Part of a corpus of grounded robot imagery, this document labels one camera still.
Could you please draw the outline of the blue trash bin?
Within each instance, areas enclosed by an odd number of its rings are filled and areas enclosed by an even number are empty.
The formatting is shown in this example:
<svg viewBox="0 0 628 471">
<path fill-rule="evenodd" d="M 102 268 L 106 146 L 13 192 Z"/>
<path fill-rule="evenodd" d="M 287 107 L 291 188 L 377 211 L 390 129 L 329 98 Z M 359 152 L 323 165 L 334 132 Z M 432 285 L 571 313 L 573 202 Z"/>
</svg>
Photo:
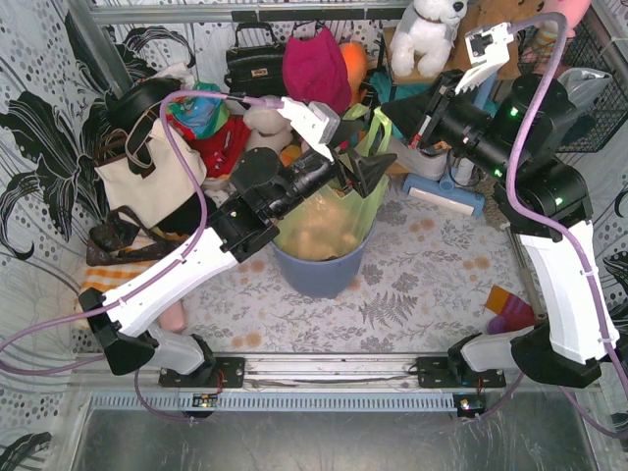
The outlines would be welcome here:
<svg viewBox="0 0 628 471">
<path fill-rule="evenodd" d="M 281 274 L 294 290 L 312 298 L 333 299 L 348 289 L 357 276 L 373 231 L 348 254 L 326 261 L 301 260 L 288 255 L 273 242 L 270 246 Z"/>
</svg>

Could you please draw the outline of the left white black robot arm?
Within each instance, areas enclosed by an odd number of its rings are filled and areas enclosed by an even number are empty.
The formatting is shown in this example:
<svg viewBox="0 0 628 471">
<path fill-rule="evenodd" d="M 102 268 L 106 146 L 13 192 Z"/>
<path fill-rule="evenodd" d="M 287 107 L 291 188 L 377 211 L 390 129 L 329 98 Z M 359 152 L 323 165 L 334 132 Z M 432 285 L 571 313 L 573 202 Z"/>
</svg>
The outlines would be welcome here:
<svg viewBox="0 0 628 471">
<path fill-rule="evenodd" d="M 182 376 L 208 378 L 216 359 L 198 335 L 161 329 L 157 318 L 185 294 L 245 261 L 280 232 L 277 221 L 331 180 L 369 195 L 395 161 L 391 153 L 370 157 L 348 149 L 325 157 L 313 149 L 290 165 L 268 147 L 244 153 L 232 173 L 235 193 L 202 215 L 194 235 L 148 270 L 115 289 L 90 288 L 79 297 L 91 331 L 116 376 L 155 366 Z"/>
</svg>

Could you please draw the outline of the green plastic trash bag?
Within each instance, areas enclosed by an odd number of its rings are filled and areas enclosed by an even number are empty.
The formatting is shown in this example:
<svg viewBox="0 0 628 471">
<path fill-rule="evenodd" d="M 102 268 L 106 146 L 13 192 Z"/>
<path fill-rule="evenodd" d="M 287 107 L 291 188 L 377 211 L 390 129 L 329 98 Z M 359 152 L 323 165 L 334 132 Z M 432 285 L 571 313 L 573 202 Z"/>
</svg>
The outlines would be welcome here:
<svg viewBox="0 0 628 471">
<path fill-rule="evenodd" d="M 380 108 L 365 137 L 354 148 L 367 157 L 387 151 L 392 121 Z M 274 244 L 288 255 L 306 261 L 340 258 L 354 250 L 369 234 L 388 187 L 387 172 L 369 196 L 345 194 L 337 180 L 323 186 L 279 223 Z"/>
</svg>

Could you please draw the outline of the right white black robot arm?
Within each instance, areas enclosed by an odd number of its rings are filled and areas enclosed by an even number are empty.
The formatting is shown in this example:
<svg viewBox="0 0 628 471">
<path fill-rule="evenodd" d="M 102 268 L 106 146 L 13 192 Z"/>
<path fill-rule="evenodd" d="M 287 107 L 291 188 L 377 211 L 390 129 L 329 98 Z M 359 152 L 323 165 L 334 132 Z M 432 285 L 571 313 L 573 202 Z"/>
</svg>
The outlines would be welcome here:
<svg viewBox="0 0 628 471">
<path fill-rule="evenodd" d="M 533 262 L 547 309 L 534 327 L 460 341 L 455 371 L 516 369 L 547 385 L 582 389 L 619 359 L 627 340 L 603 301 L 593 254 L 592 204 L 582 175 L 554 150 L 577 110 L 552 75 L 519 77 L 494 114 L 474 106 L 448 71 L 425 91 L 387 102 L 410 142 L 444 142 L 495 182 L 494 199 Z"/>
</svg>

